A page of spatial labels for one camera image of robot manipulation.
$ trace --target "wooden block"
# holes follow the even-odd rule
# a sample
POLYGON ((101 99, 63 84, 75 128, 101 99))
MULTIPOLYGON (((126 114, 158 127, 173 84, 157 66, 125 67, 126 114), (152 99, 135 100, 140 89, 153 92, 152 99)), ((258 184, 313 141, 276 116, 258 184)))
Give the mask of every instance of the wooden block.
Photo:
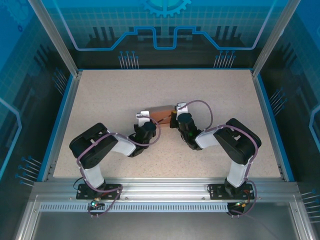
POLYGON ((171 112, 175 110, 172 105, 157 106, 146 109, 150 112, 150 117, 155 119, 159 124, 169 124, 171 112))

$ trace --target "speckled tabletop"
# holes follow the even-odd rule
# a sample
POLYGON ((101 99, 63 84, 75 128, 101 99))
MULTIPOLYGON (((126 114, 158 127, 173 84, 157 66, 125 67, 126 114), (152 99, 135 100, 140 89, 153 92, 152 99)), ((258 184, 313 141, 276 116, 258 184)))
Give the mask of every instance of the speckled tabletop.
MULTIPOLYGON (((69 144, 101 122, 111 132, 134 132, 136 113, 150 107, 195 99, 213 110, 213 126, 236 118, 256 133, 262 146, 250 169, 252 177, 279 177, 277 162, 249 70, 84 70, 67 124, 53 176, 80 177, 69 144)), ((190 105, 199 129, 210 123, 207 107, 190 105)), ((130 158, 110 152, 100 163, 104 177, 226 177, 231 160, 221 146, 191 150, 178 130, 163 127, 157 144, 130 158)))

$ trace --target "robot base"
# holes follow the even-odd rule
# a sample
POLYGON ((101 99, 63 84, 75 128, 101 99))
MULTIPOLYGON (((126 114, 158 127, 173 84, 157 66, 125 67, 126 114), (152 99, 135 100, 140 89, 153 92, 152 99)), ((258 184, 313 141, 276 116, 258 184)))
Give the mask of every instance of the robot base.
POLYGON ((242 186, 242 191, 234 197, 231 197, 227 192, 226 192, 226 186, 224 184, 209 184, 207 186, 207 190, 210 194, 210 199, 211 200, 247 200, 248 195, 244 192, 244 190, 249 191, 249 198, 250 200, 255 199, 255 195, 253 192, 253 187, 249 183, 245 183, 242 186))
MULTIPOLYGON (((121 184, 105 184, 104 190, 112 190, 121 187, 121 184)), ((117 191, 109 192, 103 195, 101 192, 92 190, 87 184, 79 184, 76 194, 77 200, 92 200, 100 197, 101 200, 114 200, 118 195, 117 191)))

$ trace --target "enclosure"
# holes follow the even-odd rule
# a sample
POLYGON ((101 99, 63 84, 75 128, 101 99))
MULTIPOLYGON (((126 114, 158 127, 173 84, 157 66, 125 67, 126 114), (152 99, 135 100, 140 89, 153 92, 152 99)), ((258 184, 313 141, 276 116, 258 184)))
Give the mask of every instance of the enclosure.
MULTIPOLYGON (((0 0, 1 239, 318 239, 319 9, 316 0, 0 0), (123 190, 91 219, 90 201, 76 199, 70 142, 96 123, 129 136, 136 113, 196 99, 211 106, 212 126, 236 118, 262 141, 249 217, 232 219, 236 200, 207 191, 228 175, 222 147, 192 151, 162 125, 143 154, 101 162, 106 183, 123 190)), ((189 111, 208 125, 205 106, 189 111)))

